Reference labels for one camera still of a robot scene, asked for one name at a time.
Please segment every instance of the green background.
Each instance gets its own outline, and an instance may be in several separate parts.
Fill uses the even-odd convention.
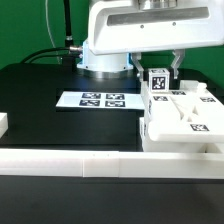
[[[88,0],[70,0],[73,37],[81,44],[87,37]],[[49,18],[56,46],[64,46],[63,0],[49,0]],[[45,0],[0,0],[0,69],[20,62],[27,55],[51,48],[45,19]],[[172,52],[146,53],[144,67],[167,67]],[[55,59],[38,61],[56,63]],[[183,68],[197,69],[224,87],[224,46],[189,49]]]

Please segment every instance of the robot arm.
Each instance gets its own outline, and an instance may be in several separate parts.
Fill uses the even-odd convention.
[[[224,43],[224,0],[94,0],[89,48],[134,53]]]

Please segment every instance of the white foam block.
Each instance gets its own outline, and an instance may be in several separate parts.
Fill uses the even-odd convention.
[[[8,130],[8,119],[6,113],[0,113],[0,138]]]

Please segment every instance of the white plastic part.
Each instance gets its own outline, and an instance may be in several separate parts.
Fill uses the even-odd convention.
[[[0,175],[224,179],[224,154],[0,149]]]
[[[0,113],[0,138],[8,130],[8,118],[6,113]]]
[[[94,1],[88,34],[94,54],[222,45],[224,1],[178,0],[172,9],[144,12],[136,0]]]
[[[205,83],[181,81],[180,87],[178,91],[152,93],[142,84],[147,129],[144,151],[222,151],[224,106],[206,89]]]
[[[89,152],[83,160],[83,177],[118,177],[119,152]]]
[[[77,68],[94,72],[121,72],[133,69],[128,54],[94,55],[89,50],[88,40],[83,43],[82,62]]]

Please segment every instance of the black table surface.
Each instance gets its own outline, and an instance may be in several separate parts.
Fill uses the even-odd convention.
[[[180,72],[183,79],[207,82],[209,90],[223,100],[223,90],[201,73]],[[0,72],[0,111],[8,112],[9,131],[0,141],[1,147],[66,149],[66,145],[71,144],[70,149],[76,149],[78,145],[78,149],[91,146],[97,150],[102,146],[107,150],[138,151],[138,133],[134,131],[139,117],[136,111],[56,111],[58,97],[63,90],[69,89],[136,93],[139,86],[135,78],[96,82],[66,72],[60,66],[7,66]],[[119,134],[123,128],[127,131],[122,138],[115,139],[115,144],[108,140],[114,136],[98,142],[90,137],[73,141],[74,133],[70,133],[73,125],[79,125],[79,134],[75,136],[81,136],[86,132],[83,126],[91,122],[87,119],[87,123],[81,125],[79,119],[84,118],[79,117],[80,114],[104,120],[108,113],[113,119],[124,121],[122,125],[121,122],[111,124],[114,136],[113,130],[117,127],[122,128]],[[131,124],[125,124],[125,117]],[[105,130],[103,122],[100,125],[101,131]],[[129,140],[127,144],[126,138],[133,136],[134,141]],[[223,224],[223,183],[223,180],[0,176],[0,223]]]

